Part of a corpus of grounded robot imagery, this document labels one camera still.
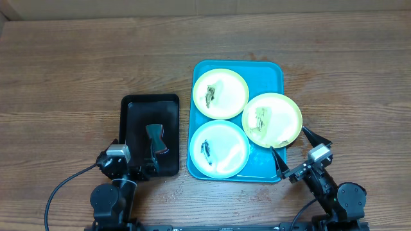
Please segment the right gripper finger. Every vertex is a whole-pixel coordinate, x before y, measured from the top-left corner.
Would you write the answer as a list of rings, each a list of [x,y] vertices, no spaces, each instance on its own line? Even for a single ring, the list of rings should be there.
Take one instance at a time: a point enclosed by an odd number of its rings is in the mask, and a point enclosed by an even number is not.
[[[275,171],[279,178],[286,178],[285,174],[289,172],[289,167],[286,165],[284,160],[280,157],[278,152],[271,146],[270,150],[275,162]]]
[[[328,148],[331,148],[332,142],[316,133],[311,131],[308,127],[303,126],[302,131],[305,134],[306,138],[310,142],[313,148],[317,147],[320,144],[325,145]]]

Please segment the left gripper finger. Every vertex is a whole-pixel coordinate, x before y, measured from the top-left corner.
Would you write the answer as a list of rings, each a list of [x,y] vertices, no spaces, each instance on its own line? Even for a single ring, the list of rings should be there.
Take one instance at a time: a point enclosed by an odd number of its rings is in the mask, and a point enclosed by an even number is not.
[[[155,153],[153,150],[153,142],[152,139],[148,140],[148,144],[145,151],[144,162],[147,166],[155,166],[156,165],[156,158]]]
[[[155,152],[152,153],[152,161],[153,161],[153,172],[157,174],[159,172],[159,162],[157,159],[157,154]]]

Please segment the green orange scrub sponge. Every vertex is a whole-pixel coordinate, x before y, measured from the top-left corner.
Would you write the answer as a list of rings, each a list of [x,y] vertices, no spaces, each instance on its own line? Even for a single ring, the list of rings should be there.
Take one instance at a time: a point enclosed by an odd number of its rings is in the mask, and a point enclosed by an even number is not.
[[[168,151],[168,147],[163,141],[164,127],[162,124],[149,124],[146,126],[146,132],[154,154],[163,154]]]

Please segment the light blue plate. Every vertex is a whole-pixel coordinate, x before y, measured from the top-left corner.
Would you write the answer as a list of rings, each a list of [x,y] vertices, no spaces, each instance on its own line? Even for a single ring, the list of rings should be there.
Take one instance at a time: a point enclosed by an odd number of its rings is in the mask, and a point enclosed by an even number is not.
[[[250,143],[245,132],[226,120],[213,120],[200,126],[189,143],[194,166],[212,179],[237,175],[247,164]]]

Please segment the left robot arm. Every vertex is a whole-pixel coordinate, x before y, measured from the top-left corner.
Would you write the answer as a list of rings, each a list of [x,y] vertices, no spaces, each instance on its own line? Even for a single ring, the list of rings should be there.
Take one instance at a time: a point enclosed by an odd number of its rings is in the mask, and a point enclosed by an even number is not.
[[[111,183],[97,186],[90,196],[94,222],[92,230],[142,231],[145,227],[131,217],[137,183],[148,181],[159,170],[155,156],[155,145],[150,139],[143,154],[143,165],[129,166],[132,158],[126,144],[117,139],[102,151],[96,159],[96,166]]]

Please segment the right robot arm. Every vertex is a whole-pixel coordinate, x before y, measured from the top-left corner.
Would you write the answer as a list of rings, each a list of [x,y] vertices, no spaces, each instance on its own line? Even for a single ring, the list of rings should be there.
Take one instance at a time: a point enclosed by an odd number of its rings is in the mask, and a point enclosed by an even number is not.
[[[275,161],[277,176],[288,179],[291,183],[303,181],[314,199],[308,202],[290,223],[280,223],[281,230],[368,230],[369,224],[361,222],[365,217],[367,191],[353,182],[336,184],[333,177],[326,171],[332,163],[332,142],[317,135],[307,127],[303,127],[306,138],[312,145],[308,159],[297,167],[290,169],[278,152],[270,147]],[[313,203],[319,203],[325,214],[313,216],[310,222],[297,220]]]

